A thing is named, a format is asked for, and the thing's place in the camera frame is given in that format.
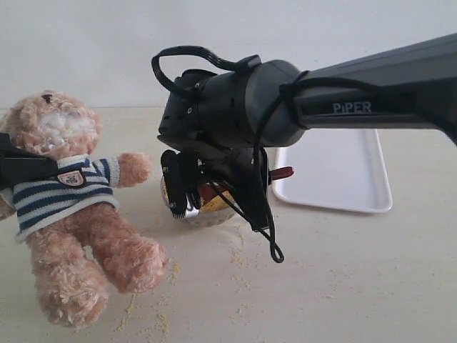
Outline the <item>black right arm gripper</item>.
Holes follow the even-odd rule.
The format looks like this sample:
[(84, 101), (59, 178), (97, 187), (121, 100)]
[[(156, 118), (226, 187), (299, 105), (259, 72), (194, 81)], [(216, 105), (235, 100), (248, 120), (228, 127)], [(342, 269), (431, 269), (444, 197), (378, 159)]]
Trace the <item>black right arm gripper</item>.
[(161, 155), (161, 168), (168, 206), (175, 219), (190, 219), (199, 214), (197, 188), (209, 183), (254, 231), (273, 230), (264, 149), (232, 149), (218, 159), (167, 149)]

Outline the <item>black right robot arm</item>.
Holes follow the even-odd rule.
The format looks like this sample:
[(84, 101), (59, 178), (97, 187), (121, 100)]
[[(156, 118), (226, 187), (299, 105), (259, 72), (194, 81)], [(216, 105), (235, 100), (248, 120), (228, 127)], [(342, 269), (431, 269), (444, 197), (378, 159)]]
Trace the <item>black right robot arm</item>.
[[(197, 56), (220, 69), (170, 80), (159, 58)], [(173, 46), (151, 60), (169, 91), (158, 138), (169, 208), (201, 205), (202, 184), (226, 187), (255, 231), (273, 225), (265, 148), (295, 144), (310, 129), (437, 129), (456, 139), (456, 35), (314, 71), (259, 56), (227, 61), (202, 46)]]

